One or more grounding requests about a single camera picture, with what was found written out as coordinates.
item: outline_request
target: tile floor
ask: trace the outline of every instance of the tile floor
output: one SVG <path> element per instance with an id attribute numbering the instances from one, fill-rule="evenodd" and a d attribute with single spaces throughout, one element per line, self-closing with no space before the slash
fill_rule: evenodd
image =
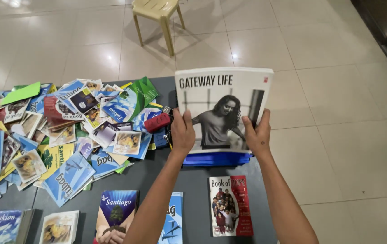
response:
<path id="1" fill-rule="evenodd" d="M 0 0 L 0 90 L 267 67 L 282 174 L 323 244 L 387 243 L 387 59 L 350 0 L 189 0 L 170 28 L 127 0 Z"/>

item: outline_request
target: beige stool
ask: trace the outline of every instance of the beige stool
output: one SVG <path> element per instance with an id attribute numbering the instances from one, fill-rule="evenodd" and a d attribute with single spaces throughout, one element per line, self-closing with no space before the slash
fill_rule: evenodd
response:
<path id="1" fill-rule="evenodd" d="M 186 29 L 183 17 L 181 16 L 178 0 L 135 0 L 132 3 L 132 7 L 133 19 L 135 20 L 141 46 L 144 46 L 144 44 L 142 42 L 141 31 L 139 30 L 137 15 L 147 19 L 153 19 L 161 24 L 169 56 L 174 56 L 174 46 L 172 44 L 171 31 L 169 29 L 169 17 L 171 17 L 175 9 L 177 9 L 178 16 L 180 17 L 181 27 Z"/>

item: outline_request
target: stool leg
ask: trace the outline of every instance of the stool leg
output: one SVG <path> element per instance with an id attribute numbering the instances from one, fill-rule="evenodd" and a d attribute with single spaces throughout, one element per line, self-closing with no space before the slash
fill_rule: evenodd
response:
<path id="1" fill-rule="evenodd" d="M 161 18 L 162 31 L 165 37 L 165 42 L 168 47 L 169 56 L 174 56 L 174 47 L 172 45 L 171 31 L 169 29 L 169 21 L 166 18 Z"/>
<path id="2" fill-rule="evenodd" d="M 141 43 L 141 46 L 143 47 L 144 44 L 142 43 L 142 36 L 141 36 L 141 31 L 139 30 L 138 18 L 136 17 L 135 14 L 133 15 L 133 19 L 135 20 L 136 31 L 138 32 L 139 42 Z"/>
<path id="3" fill-rule="evenodd" d="M 178 17 L 180 18 L 181 28 L 183 28 L 183 30 L 185 30 L 186 27 L 184 26 L 183 16 L 181 16 L 180 5 L 177 6 L 177 13 L 178 13 Z"/>

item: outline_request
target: gray table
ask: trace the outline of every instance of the gray table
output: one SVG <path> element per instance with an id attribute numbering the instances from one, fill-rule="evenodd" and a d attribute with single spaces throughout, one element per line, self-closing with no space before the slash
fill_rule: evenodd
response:
<path id="1" fill-rule="evenodd" d="M 157 103 L 175 107 L 174 77 L 150 79 L 160 96 Z M 109 82 L 124 85 L 130 81 Z M 36 208 L 36 213 L 28 236 L 27 244 L 38 244 L 43 225 L 43 217 L 56 212 L 80 210 L 76 244 L 91 244 L 96 227 L 100 196 L 105 190 L 139 190 L 143 201 L 153 181 L 162 169 L 169 148 L 148 151 L 144 160 L 127 168 L 122 175 L 110 175 L 93 183 L 91 191 L 83 191 L 58 208 L 49 194 L 41 188 L 30 186 L 22 192 L 10 187 L 0 199 L 0 210 Z M 252 237 L 212 237 L 208 177 L 246 175 L 249 205 L 251 208 L 254 236 Z M 276 244 L 277 239 L 270 217 L 266 191 L 260 168 L 255 158 L 250 163 L 236 168 L 183 167 L 173 191 L 183 195 L 183 243 L 262 243 Z"/>

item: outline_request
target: red case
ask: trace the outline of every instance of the red case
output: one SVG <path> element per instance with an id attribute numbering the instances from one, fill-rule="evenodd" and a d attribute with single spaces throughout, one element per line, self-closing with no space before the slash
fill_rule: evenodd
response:
<path id="1" fill-rule="evenodd" d="M 153 133 L 158 129 L 169 124 L 171 124 L 171 118 L 167 113 L 161 113 L 158 116 L 154 117 L 153 119 L 147 119 L 144 122 L 145 129 L 149 133 Z"/>

